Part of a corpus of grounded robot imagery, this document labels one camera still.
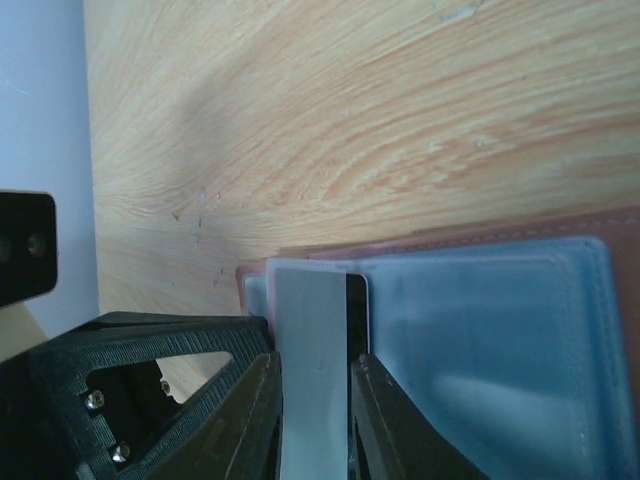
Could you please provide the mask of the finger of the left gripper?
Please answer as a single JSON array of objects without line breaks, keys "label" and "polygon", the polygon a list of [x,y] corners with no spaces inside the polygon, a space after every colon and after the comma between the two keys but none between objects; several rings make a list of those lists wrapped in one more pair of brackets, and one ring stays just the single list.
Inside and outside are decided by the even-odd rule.
[{"label": "finger of the left gripper", "polygon": [[[225,352],[188,400],[162,387],[159,361]],[[257,357],[261,317],[112,312],[1,365],[5,479],[205,479],[203,427]]]}]

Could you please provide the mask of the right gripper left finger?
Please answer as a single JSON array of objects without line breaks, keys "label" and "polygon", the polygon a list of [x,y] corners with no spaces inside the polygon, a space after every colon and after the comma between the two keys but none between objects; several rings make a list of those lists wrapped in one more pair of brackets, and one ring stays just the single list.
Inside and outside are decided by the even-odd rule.
[{"label": "right gripper left finger", "polygon": [[281,358],[256,358],[203,427],[205,479],[277,479],[282,432]]}]

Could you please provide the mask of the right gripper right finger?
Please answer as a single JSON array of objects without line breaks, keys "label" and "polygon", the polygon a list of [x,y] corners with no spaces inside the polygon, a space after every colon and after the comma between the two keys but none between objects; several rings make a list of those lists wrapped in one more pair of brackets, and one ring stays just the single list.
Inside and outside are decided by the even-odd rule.
[{"label": "right gripper right finger", "polygon": [[351,365],[355,479],[485,479],[370,354]]}]

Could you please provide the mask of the dark grey credit card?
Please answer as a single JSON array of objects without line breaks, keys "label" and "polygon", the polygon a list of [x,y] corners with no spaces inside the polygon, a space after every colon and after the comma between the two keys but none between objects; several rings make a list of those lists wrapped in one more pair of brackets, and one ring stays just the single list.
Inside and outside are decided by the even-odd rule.
[{"label": "dark grey credit card", "polygon": [[350,365],[369,350],[368,283],[344,271],[278,268],[276,346],[282,361],[283,479],[346,479]]}]

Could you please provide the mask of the light blue credit card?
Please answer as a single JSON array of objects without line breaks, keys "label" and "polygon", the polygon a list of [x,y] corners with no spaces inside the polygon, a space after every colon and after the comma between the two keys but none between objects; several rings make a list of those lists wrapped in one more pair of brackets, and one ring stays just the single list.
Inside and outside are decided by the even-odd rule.
[{"label": "light blue credit card", "polygon": [[367,260],[373,349],[495,479],[634,479],[608,247],[594,236]]}]

